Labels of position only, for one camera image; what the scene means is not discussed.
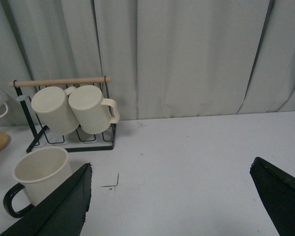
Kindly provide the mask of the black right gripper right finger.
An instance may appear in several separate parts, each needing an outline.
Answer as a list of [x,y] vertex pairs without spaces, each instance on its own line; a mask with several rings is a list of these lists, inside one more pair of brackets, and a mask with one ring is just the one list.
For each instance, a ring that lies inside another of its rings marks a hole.
[[250,175],[279,235],[295,236],[295,177],[260,157]]

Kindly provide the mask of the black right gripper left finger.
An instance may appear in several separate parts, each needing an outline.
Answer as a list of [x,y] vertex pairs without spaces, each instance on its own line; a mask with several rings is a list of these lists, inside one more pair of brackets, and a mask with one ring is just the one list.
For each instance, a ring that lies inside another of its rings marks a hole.
[[24,189],[20,183],[4,196],[3,206],[8,214],[19,220],[1,233],[2,236],[78,236],[86,220],[91,200],[92,167],[81,166],[63,184],[37,206],[28,205],[16,212],[14,196]]

